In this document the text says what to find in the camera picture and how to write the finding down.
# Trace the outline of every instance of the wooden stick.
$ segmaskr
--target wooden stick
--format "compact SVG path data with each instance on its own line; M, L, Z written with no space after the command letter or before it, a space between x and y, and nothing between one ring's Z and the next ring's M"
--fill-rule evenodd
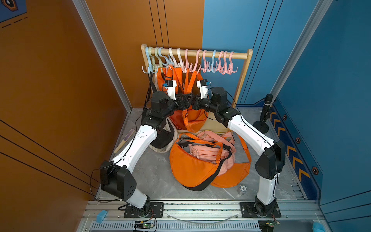
M238 80L237 88L236 88L236 91L234 93L234 100L236 102L238 101L238 97L240 96L240 92L241 92L243 83L245 81L247 70L249 69L250 60L251 60L251 57L253 56L253 50L249 49L247 51L247 54L248 54L248 56L245 59L245 62L243 63L240 79ZM232 102L232 108L234 108L234 107L236 107L236 103Z
M141 49L142 49L142 55L143 55L143 59L144 59L144 64L145 64L145 71L147 72L147 68L148 68L148 60L147 60L147 55L145 54L145 48L147 47L147 45L145 43L142 44L141 46Z
M171 51L173 52L174 56L177 54L177 50L176 49L172 48ZM152 55L155 54L155 48L152 48L151 49L151 54ZM188 50L188 52L187 52L187 56L191 56L191 57L195 57L196 54L197 54L197 50ZM219 54L220 54L220 52L216 52L215 53L215 57L218 57ZM229 59L230 54L231 54L230 52L227 52L226 58ZM170 55L169 49L167 49L167 48L161 49L161 55ZM185 56L186 55L185 49L181 49L180 50L180 55L181 56ZM232 59L246 60L248 56L249 56L248 53L234 52L233 55L232 55ZM202 52L200 52L198 54L198 57L202 57ZM207 51L205 53L205 57L213 57L213 51Z

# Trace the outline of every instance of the yellow chevron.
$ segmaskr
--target yellow chevron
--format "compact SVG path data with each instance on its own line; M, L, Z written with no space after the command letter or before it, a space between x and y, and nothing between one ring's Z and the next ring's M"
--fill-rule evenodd
M281 121L278 120L278 119L274 119L273 121L274 121L274 123L273 123L273 127L274 127L274 128L276 128L276 122L281 122Z
M276 112L272 112L271 114L270 114L270 120L272 121L272 114L276 114L277 115L277 113Z
M290 156L289 155L290 150L297 152L295 148L287 146L287 156Z
M305 171L303 171L303 170L299 169L299 181L300 181L300 182L301 182L301 174L304 174L304 175L306 175L307 177L309 177L309 178L310 178L310 176L309 176L309 174L308 174L308 173L306 173Z
M303 162L300 160L300 159L298 159L298 158L296 158L296 157L292 157L292 167L295 169L295 161L297 161L297 162L299 162L299 163L301 163L301 164L303 164Z
M278 127L278 137L279 137L279 132L280 131L286 131L285 128L282 128L282 127Z

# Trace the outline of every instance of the orange wall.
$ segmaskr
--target orange wall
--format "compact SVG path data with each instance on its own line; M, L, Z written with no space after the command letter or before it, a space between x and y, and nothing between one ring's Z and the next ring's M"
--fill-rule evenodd
M73 2L26 4L0 23L1 227L75 231L126 111Z
M203 0L86 2L133 107L143 106L149 84L141 68L142 43L164 48L202 47Z

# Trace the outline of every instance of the gray marble floor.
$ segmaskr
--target gray marble floor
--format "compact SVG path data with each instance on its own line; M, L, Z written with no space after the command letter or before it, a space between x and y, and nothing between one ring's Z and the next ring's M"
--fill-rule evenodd
M140 108L134 108L129 116L129 120L125 126L123 134L124 137L131 128L135 128L135 120L141 114ZM259 119L261 109L258 108L241 108L241 114L246 118L246 120L253 124ZM268 137L273 139L276 138L275 131L272 129L266 134ZM236 139L236 150L235 153L236 163L248 162L246 154L243 151L241 142L238 136L234 135ZM137 187L145 194L151 197L151 199L248 199L252 200L255 198L258 188L259 188L259 175L256 172L254 165L258 160L259 156L256 152L249 146L249 151L252 158L252 164L250 168L250 174L241 182L247 186L247 192L238 197L237 188L217 188L214 186L208 186L206 189L200 192L195 192L184 188L173 176L171 172L169 155L167 153L156 153L149 147L145 150L141 158L139 159L133 176L137 181ZM296 200L301 197L301 194L293 191L292 183L297 183L296 176L290 170L290 164L287 163L283 167L283 171L279 176L279 185L276 189L276 197L278 199L288 199ZM100 190L98 192L98 197L101 199L111 199L112 195Z

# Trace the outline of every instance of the vent grille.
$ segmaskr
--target vent grille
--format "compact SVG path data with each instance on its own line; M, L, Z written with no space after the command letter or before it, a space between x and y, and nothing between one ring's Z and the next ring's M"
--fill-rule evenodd
M105 221L104 223L92 223L91 231L132 231L135 221ZM158 226L156 231L166 232L166 231L261 231L259 229L259 223L257 220L239 220L230 221L220 224L209 224L205 223L193 224L186 222L178 222L173 220L158 220Z

